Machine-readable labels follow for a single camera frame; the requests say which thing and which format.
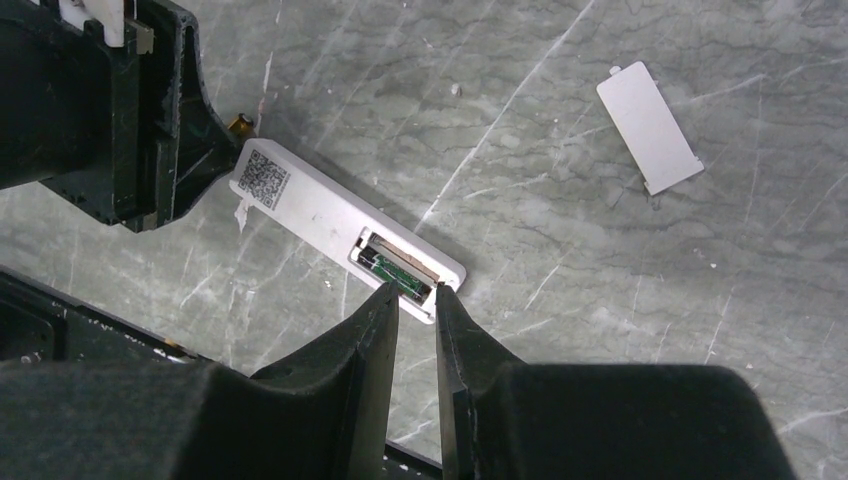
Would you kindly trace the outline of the white battery cover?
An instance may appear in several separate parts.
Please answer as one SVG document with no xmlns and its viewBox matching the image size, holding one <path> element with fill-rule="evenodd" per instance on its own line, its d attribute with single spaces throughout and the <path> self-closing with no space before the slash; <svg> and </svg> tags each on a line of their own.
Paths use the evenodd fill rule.
<svg viewBox="0 0 848 480">
<path fill-rule="evenodd" d="M 614 66 L 596 92 L 652 196 L 704 170 L 646 65 Z"/>
</svg>

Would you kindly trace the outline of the gold AA battery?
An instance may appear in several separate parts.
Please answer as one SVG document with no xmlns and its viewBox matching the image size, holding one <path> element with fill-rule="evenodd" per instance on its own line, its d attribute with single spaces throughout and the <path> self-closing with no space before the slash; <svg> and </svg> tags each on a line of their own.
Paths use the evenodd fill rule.
<svg viewBox="0 0 848 480">
<path fill-rule="evenodd" d="M 228 130 L 239 138 L 252 138 L 255 136 L 255 120 L 247 114 L 239 113 Z"/>
</svg>

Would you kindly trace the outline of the green AA battery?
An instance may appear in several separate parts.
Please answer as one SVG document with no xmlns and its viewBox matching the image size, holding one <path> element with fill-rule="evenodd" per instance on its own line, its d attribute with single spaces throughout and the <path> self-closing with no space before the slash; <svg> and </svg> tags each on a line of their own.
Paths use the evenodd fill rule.
<svg viewBox="0 0 848 480">
<path fill-rule="evenodd" d="M 372 247 L 365 247 L 361 250 L 356 262 L 382 280 L 395 281 L 401 293 L 418 305 L 423 305 L 432 291 L 429 284 L 403 270 L 398 264 Z"/>
</svg>

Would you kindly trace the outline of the white remote control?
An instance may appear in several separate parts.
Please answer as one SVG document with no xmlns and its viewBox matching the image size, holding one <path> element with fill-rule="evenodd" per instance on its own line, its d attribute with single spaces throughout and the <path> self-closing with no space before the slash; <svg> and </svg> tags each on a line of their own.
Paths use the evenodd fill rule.
<svg viewBox="0 0 848 480">
<path fill-rule="evenodd" d="M 423 305 L 401 293 L 400 306 L 425 324 L 436 317 L 436 289 L 458 289 L 466 269 L 378 208 L 368 204 L 277 142 L 248 140 L 238 158 L 230 187 L 303 242 L 377 288 L 386 282 L 356 262 L 372 247 L 432 287 Z"/>
</svg>

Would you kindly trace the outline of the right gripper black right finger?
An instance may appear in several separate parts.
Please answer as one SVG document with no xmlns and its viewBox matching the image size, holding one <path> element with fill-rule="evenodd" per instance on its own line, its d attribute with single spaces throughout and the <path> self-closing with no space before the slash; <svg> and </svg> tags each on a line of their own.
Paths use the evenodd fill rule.
<svg viewBox="0 0 848 480">
<path fill-rule="evenodd" d="M 533 364 L 436 291 L 447 479 L 792 479 L 754 390 L 687 364 Z"/>
</svg>

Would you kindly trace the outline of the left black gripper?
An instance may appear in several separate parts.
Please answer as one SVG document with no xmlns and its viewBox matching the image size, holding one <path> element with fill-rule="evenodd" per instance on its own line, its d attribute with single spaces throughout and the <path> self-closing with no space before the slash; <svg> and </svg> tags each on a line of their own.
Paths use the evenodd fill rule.
<svg viewBox="0 0 848 480">
<path fill-rule="evenodd" d="M 240 143 L 206 92 L 197 19 L 172 1 L 138 14 L 154 34 L 140 60 L 132 1 L 2 2 L 2 189 L 42 183 L 114 225 L 136 212 L 139 179 L 139 232 L 233 170 Z"/>
</svg>

